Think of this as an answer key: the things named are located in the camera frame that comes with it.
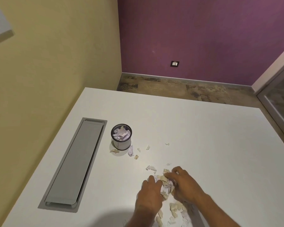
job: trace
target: left hand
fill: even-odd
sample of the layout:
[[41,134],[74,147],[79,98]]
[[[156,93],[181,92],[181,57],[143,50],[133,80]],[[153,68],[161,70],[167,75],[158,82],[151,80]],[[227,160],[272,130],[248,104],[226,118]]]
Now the left hand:
[[152,175],[149,176],[148,181],[144,180],[136,200],[136,211],[145,210],[155,216],[162,207],[161,187],[162,181],[158,180],[155,183]]

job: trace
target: hand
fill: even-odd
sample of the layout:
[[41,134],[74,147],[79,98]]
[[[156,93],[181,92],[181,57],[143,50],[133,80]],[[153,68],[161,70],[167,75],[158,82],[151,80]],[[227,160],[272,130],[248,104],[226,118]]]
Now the hand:
[[164,176],[176,182],[173,191],[176,199],[196,204],[205,195],[199,184],[179,166]]
[[149,176],[148,181],[144,180],[138,193],[136,211],[145,210],[155,216],[162,207],[161,187],[162,181],[158,180],[155,183],[155,178],[152,175]]

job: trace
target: wooden floor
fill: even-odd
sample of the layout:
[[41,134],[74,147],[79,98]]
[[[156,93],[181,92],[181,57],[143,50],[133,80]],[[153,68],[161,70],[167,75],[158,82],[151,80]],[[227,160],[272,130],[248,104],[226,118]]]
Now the wooden floor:
[[284,133],[250,86],[122,74],[117,91],[260,108],[279,137]]

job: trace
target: table surface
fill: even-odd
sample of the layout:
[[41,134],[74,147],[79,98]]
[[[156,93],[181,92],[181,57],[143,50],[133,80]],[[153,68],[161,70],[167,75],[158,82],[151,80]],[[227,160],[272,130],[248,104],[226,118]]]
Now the table surface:
[[[79,210],[38,209],[83,117],[107,125]],[[138,160],[110,153],[110,130],[119,123],[132,128]],[[157,174],[182,166],[241,226],[284,226],[284,144],[260,109],[85,88],[3,227],[123,226],[152,174],[148,165]],[[163,213],[166,224],[168,202]]]

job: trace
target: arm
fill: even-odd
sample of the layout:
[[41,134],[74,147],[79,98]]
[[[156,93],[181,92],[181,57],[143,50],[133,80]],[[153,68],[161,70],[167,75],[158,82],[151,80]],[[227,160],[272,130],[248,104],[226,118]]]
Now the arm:
[[162,207],[161,186],[162,181],[158,180],[155,183],[152,175],[149,176],[148,181],[144,180],[138,193],[133,216],[125,227],[150,227],[152,225],[156,214]]
[[164,176],[176,182],[174,197],[194,203],[210,227],[240,227],[201,189],[186,170],[178,166]]

